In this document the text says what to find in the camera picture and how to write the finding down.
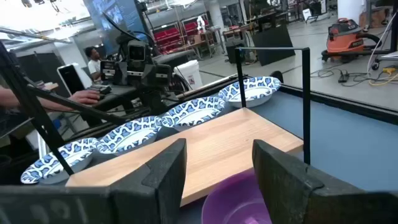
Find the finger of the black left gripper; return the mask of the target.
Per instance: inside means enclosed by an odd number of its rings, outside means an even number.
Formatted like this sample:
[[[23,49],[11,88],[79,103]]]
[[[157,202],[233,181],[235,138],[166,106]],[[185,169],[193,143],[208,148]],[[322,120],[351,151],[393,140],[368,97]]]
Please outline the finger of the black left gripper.
[[[172,67],[167,64],[157,64],[150,72],[150,84],[154,86],[169,86]]]
[[[115,62],[110,60],[102,60],[100,61],[100,73],[102,81],[107,79],[113,79],[116,69]]]

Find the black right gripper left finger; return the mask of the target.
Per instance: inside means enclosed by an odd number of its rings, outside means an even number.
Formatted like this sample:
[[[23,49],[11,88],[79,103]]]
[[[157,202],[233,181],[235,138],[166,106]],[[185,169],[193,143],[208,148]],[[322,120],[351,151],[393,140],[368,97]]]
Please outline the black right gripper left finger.
[[[158,155],[107,187],[1,187],[1,223],[176,223],[187,142]]]

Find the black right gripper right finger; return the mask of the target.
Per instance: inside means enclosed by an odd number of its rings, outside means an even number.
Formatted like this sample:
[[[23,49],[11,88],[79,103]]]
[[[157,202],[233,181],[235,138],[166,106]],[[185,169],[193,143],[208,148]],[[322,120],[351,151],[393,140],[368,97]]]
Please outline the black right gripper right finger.
[[[397,192],[369,192],[256,139],[252,163],[272,223],[397,223]]]

